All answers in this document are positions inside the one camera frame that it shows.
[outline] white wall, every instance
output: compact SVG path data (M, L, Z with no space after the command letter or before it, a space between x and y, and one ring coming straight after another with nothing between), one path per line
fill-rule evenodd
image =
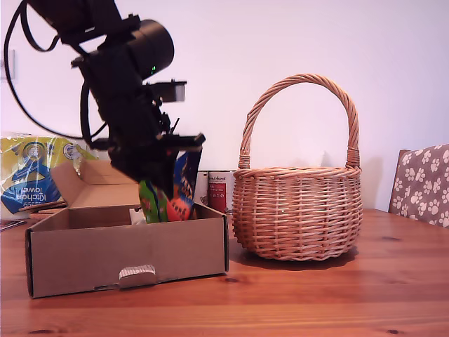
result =
M165 105L177 131L207 137L201 169L235 169L246 114L275 81L324 74L359 112L363 200L387 209L398 151L449 143L449 1L444 0L116 0L122 15L163 24L175 42L172 65L152 78L188 80L185 103ZM18 0L1 2L2 43ZM30 11L36 39L53 30ZM18 28L15 84L45 124L79 133L75 54L59 46L39 54ZM95 113L92 124L101 121ZM1 131L43 134L1 83ZM253 134L252 166L325 163L343 166L347 120L325 89L301 85L276 96Z

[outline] chair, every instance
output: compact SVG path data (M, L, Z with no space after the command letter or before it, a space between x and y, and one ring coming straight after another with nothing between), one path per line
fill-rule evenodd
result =
M449 144L399 152L388 212L449 227Z

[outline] wooden table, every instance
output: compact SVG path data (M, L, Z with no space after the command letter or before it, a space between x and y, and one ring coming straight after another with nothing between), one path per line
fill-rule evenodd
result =
M2 336L449 336L449 229L367 210L356 249L228 275L32 300L24 228L1 236Z

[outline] wicker basket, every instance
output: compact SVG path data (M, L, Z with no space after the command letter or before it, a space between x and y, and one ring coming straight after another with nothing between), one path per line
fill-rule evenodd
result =
M250 142L260 110L276 93L298 83L329 89L349 120L343 168L250 168ZM263 258L325 260L354 245L362 221L358 119L349 96L331 80L298 74L274 84L248 114L234 188L234 233L244 248Z

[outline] snack bag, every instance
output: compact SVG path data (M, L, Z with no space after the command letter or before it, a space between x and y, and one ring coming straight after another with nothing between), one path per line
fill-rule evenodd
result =
M23 218L19 209L61 197L50 169L79 157L96 159L79 145L55 137L1 139L1 218Z
M194 191L201 152L186 152L175 163L173 198L153 182L139 184L139 198L147 223L189 220L194 205Z

